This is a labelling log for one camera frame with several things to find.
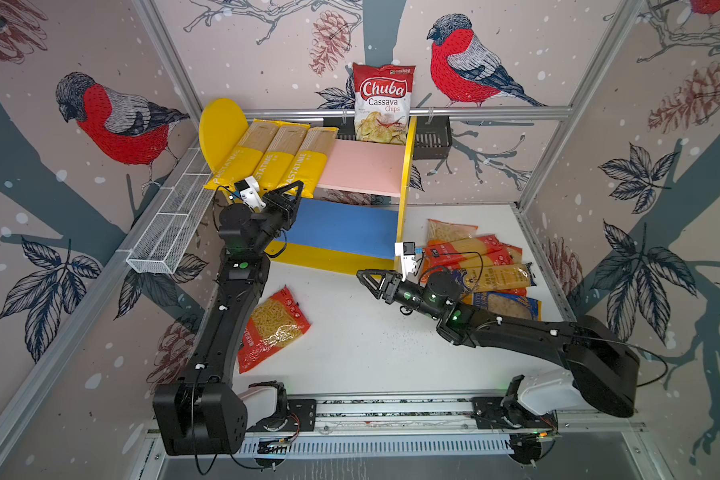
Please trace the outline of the yellow Pastatime spaghetti bag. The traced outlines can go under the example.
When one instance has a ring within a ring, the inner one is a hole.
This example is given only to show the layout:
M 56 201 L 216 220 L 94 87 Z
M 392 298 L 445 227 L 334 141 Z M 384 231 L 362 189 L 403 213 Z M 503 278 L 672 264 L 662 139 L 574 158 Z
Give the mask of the yellow Pastatime spaghetti bag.
M 279 128 L 266 152 L 253 172 L 262 191 L 275 189 L 301 147 L 308 124 L 280 122 Z
M 233 187 L 251 176 L 279 128 L 274 121 L 254 120 L 204 188 Z
M 337 141 L 338 131 L 338 127 L 310 128 L 278 186 L 301 181 L 301 196 L 312 199 Z

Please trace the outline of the blue spaghetti bag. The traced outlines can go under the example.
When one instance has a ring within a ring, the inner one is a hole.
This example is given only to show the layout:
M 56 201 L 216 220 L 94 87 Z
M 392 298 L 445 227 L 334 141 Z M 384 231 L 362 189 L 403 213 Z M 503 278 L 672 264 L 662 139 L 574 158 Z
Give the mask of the blue spaghetti bag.
M 470 292 L 514 290 L 536 285 L 529 264 L 457 269 L 452 274 Z

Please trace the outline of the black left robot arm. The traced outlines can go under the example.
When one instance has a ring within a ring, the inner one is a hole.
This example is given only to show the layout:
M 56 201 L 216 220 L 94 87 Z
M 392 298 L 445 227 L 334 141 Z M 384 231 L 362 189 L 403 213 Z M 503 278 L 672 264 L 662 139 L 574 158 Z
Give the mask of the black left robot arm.
M 225 247 L 211 312 L 185 368 L 175 381 L 158 386 L 153 398 L 168 455 L 233 455 L 251 427 L 287 424 L 290 412 L 281 383 L 258 383 L 236 394 L 232 376 L 269 276 L 272 256 L 266 249 L 295 222 L 302 190 L 296 181 L 265 193 L 260 211 L 245 203 L 221 211 L 218 234 Z

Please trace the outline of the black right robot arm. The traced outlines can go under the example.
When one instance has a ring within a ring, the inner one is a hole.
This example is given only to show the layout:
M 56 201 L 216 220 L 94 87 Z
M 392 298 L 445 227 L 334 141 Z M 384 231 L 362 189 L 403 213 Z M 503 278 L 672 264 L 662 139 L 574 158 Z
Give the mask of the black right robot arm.
M 525 411 L 543 415 L 585 403 L 613 417 L 633 416 L 640 360 L 597 319 L 542 322 L 481 309 L 461 301 L 460 285 L 445 272 L 424 286 L 394 270 L 365 269 L 356 276 L 375 298 L 399 304 L 404 314 L 430 317 L 452 345 L 503 349 L 557 365 L 544 380 L 512 379 L 507 395 Z

